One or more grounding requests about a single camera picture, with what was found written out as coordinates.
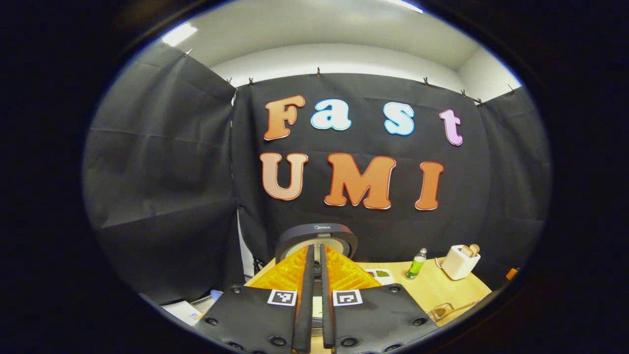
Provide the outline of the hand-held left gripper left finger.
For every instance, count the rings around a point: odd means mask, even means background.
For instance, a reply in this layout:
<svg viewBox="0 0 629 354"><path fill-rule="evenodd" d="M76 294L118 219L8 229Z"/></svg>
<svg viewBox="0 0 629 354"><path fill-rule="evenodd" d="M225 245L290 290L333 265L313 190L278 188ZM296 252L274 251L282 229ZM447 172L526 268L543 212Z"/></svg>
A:
<svg viewBox="0 0 629 354"><path fill-rule="evenodd" d="M232 286L195 330L238 354L308 354L315 249L309 245L292 253L252 286Z"/></svg>

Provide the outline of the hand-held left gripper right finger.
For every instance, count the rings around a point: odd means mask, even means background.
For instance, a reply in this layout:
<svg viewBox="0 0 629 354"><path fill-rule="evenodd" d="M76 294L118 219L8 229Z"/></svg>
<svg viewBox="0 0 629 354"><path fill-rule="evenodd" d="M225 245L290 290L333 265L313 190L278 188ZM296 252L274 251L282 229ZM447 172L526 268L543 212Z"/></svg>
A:
<svg viewBox="0 0 629 354"><path fill-rule="evenodd" d="M329 246L320 252L323 343L333 354L384 354L431 337L437 325L402 284L362 287L372 277Z"/></svg>

